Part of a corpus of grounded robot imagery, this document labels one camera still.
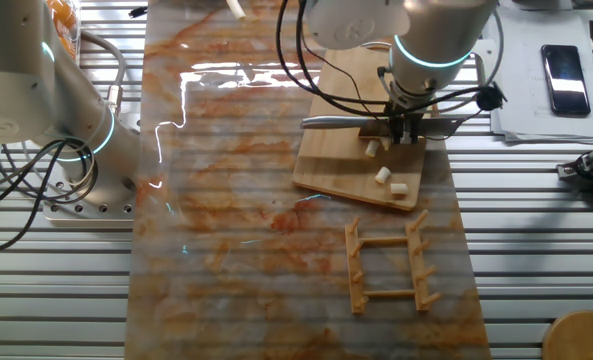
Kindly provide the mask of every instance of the smartphone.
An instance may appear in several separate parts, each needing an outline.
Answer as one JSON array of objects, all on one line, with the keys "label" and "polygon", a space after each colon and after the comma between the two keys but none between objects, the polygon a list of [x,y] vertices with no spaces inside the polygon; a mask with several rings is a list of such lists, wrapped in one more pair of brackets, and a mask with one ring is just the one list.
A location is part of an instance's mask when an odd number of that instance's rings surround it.
[{"label": "smartphone", "polygon": [[541,48],[552,110],[557,115],[588,115],[589,98],[576,46]]}]

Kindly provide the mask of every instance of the wooden rack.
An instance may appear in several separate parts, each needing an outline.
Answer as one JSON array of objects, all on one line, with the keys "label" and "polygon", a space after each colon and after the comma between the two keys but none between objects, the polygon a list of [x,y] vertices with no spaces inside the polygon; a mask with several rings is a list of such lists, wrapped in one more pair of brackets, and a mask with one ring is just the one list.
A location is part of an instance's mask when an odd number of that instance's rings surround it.
[{"label": "wooden rack", "polygon": [[[352,303],[352,313],[362,314],[365,312],[365,304],[370,298],[374,297],[414,297],[416,300],[416,310],[428,311],[431,304],[442,297],[441,293],[429,295],[427,286],[427,277],[436,273],[438,268],[431,266],[425,268],[423,251],[429,247],[429,241],[422,241],[419,227],[427,217],[429,212],[423,211],[418,219],[405,225],[406,236],[393,236],[381,238],[359,238],[358,222],[356,217],[354,222],[345,225],[345,243],[347,248],[347,265],[349,272],[349,293]],[[364,291],[364,277],[360,262],[360,249],[364,245],[394,245],[407,244],[409,253],[409,263],[412,272],[414,284],[413,290],[383,290],[383,291]]]}]

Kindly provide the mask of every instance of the white paper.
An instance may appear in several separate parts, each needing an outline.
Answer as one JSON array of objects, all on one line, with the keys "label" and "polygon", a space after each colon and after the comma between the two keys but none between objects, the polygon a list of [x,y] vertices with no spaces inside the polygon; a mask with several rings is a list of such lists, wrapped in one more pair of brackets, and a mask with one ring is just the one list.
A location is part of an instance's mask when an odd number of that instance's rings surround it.
[{"label": "white paper", "polygon": [[[568,11],[501,8],[499,12],[505,30],[505,56],[499,84],[509,102],[498,112],[497,130],[593,139],[593,57],[581,18]],[[552,112],[541,56],[541,47],[545,44],[578,48],[592,107],[587,117],[563,117]]]},{"label": "white paper", "polygon": [[572,10],[572,0],[503,0],[501,6],[520,10]]}]

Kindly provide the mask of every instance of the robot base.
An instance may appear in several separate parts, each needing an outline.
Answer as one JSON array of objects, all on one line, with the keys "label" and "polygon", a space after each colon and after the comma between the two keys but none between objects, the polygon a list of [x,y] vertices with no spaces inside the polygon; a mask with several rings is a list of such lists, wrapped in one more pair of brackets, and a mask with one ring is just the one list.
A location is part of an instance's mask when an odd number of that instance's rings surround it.
[{"label": "robot base", "polygon": [[[69,189],[65,175],[61,168],[54,170],[51,182],[62,185],[64,190]],[[49,195],[57,193],[50,190]],[[85,200],[73,204],[54,204],[45,202],[43,214],[56,226],[75,227],[102,227],[102,228],[125,228],[131,227],[136,212],[136,195],[123,202],[92,204]]]}]

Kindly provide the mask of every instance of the bamboo cutting board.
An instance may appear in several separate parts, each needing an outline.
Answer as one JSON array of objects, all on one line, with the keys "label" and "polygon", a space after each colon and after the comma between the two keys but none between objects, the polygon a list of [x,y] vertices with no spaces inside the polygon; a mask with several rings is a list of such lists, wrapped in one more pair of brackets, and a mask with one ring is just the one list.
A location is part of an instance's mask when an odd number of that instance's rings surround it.
[{"label": "bamboo cutting board", "polygon": [[[376,74],[378,66],[387,64],[387,54],[362,48],[328,51],[326,60],[350,73],[363,99],[386,100]],[[319,87],[328,94],[356,98],[354,86],[345,74],[325,65]],[[382,111],[382,107],[370,110]],[[315,97],[310,116],[347,115],[320,97]],[[293,182],[295,185],[365,201],[411,210],[416,206],[423,170],[425,145],[420,139],[415,145],[395,145],[387,152],[381,147],[375,158],[365,155],[367,140],[358,138],[359,129],[305,130]],[[374,180],[381,167],[392,171],[388,181],[381,185]],[[393,198],[391,183],[404,183],[409,195]]]}]

